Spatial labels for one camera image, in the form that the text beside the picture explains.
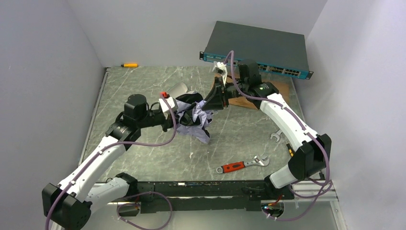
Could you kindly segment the mint green umbrella sleeve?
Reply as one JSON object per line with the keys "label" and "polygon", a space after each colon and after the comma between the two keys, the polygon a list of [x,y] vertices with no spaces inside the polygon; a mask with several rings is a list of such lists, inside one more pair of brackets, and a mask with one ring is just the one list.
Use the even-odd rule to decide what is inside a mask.
{"label": "mint green umbrella sleeve", "polygon": [[186,94],[189,91],[188,86],[184,82],[179,82],[171,87],[167,93],[170,97],[177,98],[183,94]]}

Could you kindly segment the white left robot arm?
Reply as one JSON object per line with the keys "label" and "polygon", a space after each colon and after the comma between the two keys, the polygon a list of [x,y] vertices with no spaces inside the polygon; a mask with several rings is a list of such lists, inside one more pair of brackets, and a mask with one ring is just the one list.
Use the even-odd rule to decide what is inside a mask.
{"label": "white left robot arm", "polygon": [[158,104],[158,109],[153,110],[144,95],[129,96],[124,110],[110,125],[97,148],[65,179],[56,185],[45,186],[42,201],[46,230],[52,224],[66,230],[80,230],[99,208],[139,192],[138,180],[124,172],[104,185],[94,185],[132,145],[147,146],[137,141],[143,128],[161,126],[163,131],[177,128],[176,99],[162,92]]}

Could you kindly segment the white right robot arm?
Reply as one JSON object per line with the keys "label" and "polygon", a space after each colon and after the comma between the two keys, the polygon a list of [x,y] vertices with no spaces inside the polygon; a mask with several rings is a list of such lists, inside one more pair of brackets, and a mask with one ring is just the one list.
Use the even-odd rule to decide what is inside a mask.
{"label": "white right robot arm", "polygon": [[331,138],[306,125],[278,89],[272,83],[262,81],[255,61],[247,59],[237,65],[239,79],[235,78],[233,71],[227,71],[226,62],[214,62],[213,72],[221,77],[215,77],[203,110],[221,110],[229,105],[230,99],[245,97],[278,126],[290,142],[294,154],[285,166],[265,178],[270,189],[282,189],[303,181],[322,169],[326,170],[326,179],[329,179]]}

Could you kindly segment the lilac folding umbrella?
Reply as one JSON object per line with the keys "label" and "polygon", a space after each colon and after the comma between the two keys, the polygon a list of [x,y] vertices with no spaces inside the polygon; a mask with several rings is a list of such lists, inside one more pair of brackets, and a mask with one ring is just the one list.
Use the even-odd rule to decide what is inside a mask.
{"label": "lilac folding umbrella", "polygon": [[207,144],[210,134],[206,128],[213,119],[212,111],[202,109],[205,100],[197,92],[185,93],[175,98],[178,105],[176,111],[177,133],[195,137],[200,142]]}

